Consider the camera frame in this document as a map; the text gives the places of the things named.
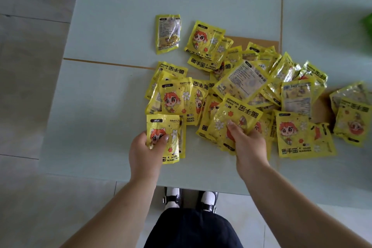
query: tiled floor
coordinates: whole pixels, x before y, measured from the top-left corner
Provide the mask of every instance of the tiled floor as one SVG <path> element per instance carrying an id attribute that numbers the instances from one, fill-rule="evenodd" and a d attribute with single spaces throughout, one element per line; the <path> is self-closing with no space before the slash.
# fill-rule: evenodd
<path id="1" fill-rule="evenodd" d="M 0 247 L 57 247 L 123 187 L 116 181 L 38 173 L 74 3 L 0 0 Z M 186 193 L 191 207 L 196 194 Z M 163 210 L 162 196 L 157 188 L 137 247 Z M 321 207 L 372 242 L 372 211 Z M 245 247 L 279 247 L 249 196 L 220 194 L 217 212 Z"/>

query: pile of packets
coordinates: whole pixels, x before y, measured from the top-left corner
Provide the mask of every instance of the pile of packets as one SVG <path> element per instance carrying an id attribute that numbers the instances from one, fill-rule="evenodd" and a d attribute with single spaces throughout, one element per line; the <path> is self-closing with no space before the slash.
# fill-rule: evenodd
<path id="1" fill-rule="evenodd" d="M 157 16 L 156 49 L 164 53 L 179 46 L 179 15 Z M 188 63 L 210 72 L 209 80 L 187 77 L 188 68 L 159 62 L 146 91 L 147 145 L 152 148 L 170 134 L 163 157 L 173 164 L 186 156 L 186 126 L 235 155 L 235 140 L 227 128 L 232 120 L 245 134 L 263 134 L 270 158 L 277 142 L 281 158 L 303 159 L 336 155 L 328 123 L 311 123 L 314 102 L 327 87 L 328 76 L 306 62 L 301 68 L 290 55 L 274 47 L 249 43 L 232 47 L 225 30 L 197 21 L 185 51 Z M 330 95 L 335 135 L 360 146 L 370 124 L 367 92 L 362 82 Z"/>

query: left hand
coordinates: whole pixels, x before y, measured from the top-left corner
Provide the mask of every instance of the left hand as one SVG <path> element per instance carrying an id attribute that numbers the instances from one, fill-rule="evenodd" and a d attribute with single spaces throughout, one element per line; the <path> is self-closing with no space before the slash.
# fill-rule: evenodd
<path id="1" fill-rule="evenodd" d="M 131 180 L 155 179 L 157 181 L 168 139 L 169 135 L 164 135 L 152 149 L 146 145 L 146 132 L 140 133 L 133 139 L 129 150 Z"/>

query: table top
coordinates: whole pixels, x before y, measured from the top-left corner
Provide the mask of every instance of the table top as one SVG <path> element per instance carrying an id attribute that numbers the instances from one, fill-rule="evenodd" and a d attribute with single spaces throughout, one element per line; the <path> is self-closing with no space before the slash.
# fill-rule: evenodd
<path id="1" fill-rule="evenodd" d="M 76 0 L 40 169 L 128 181 L 128 150 L 146 128 L 143 96 L 157 61 L 208 78 L 183 51 L 196 20 L 227 35 L 281 41 L 295 61 L 327 72 L 330 87 L 361 79 L 371 87 L 372 42 L 359 22 L 371 12 L 372 0 Z M 179 49 L 155 54 L 157 14 L 181 15 Z M 164 165 L 158 185 L 248 194 L 235 157 L 196 130 L 187 127 L 186 158 Z M 274 154 L 270 163 L 317 203 L 372 208 L 372 140 L 363 148 L 335 143 L 336 157 L 291 161 Z"/>

